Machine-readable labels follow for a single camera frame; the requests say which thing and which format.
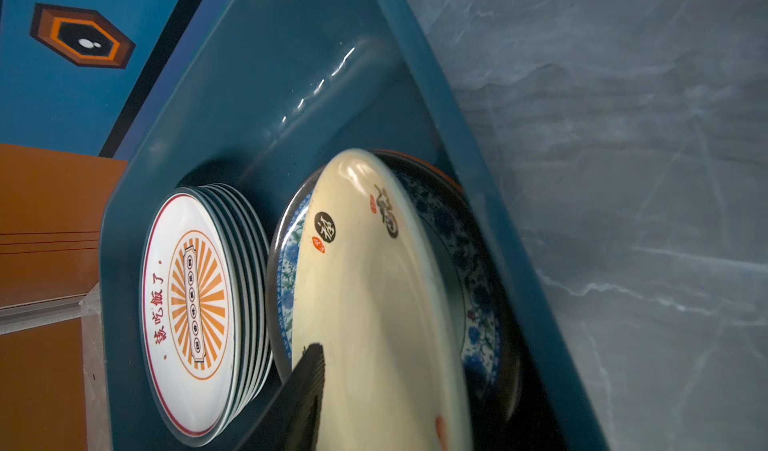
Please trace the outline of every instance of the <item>brown hexagon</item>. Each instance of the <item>brown hexagon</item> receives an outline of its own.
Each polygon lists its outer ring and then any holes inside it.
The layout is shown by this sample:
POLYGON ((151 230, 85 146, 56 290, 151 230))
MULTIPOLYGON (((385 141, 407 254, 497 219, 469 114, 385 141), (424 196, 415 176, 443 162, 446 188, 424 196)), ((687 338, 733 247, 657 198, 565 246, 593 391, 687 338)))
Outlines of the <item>brown hexagon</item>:
POLYGON ((78 66, 124 68, 135 44, 95 10, 36 4, 29 35, 78 66))

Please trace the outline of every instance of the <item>gray marble surface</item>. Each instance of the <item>gray marble surface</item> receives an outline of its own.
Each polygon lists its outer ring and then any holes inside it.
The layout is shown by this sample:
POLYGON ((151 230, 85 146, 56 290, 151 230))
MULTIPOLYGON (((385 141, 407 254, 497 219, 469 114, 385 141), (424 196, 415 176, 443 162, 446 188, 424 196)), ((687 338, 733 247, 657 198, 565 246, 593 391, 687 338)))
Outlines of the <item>gray marble surface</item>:
POLYGON ((612 449, 768 443, 768 0, 408 0, 612 449))

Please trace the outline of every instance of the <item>sunburst logo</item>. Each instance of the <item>sunburst logo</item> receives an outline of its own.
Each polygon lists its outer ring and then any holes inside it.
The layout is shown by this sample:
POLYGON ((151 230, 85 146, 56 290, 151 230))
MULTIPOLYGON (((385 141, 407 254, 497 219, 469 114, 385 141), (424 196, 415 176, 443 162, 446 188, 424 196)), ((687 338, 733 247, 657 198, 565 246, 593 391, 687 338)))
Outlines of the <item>sunburst logo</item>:
POLYGON ((221 259, 206 235, 190 231, 174 250, 170 332, 179 359, 197 379, 216 374, 230 327, 229 292, 221 259))

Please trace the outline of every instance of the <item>red chinese character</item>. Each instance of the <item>red chinese character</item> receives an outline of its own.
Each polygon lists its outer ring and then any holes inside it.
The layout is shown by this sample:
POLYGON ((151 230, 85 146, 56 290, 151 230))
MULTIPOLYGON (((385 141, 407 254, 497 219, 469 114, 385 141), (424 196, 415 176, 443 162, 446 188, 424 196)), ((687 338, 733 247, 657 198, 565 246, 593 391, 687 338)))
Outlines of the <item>red chinese character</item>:
POLYGON ((154 332, 154 343, 160 344, 165 341, 165 326, 154 332))
POLYGON ((157 293, 154 291, 151 291, 152 293, 152 301, 151 303, 155 306, 160 306, 163 303, 163 290, 159 290, 157 293))
POLYGON ((152 311, 152 319, 155 324, 160 324, 160 318, 163 317, 163 308, 160 308, 157 313, 152 311))

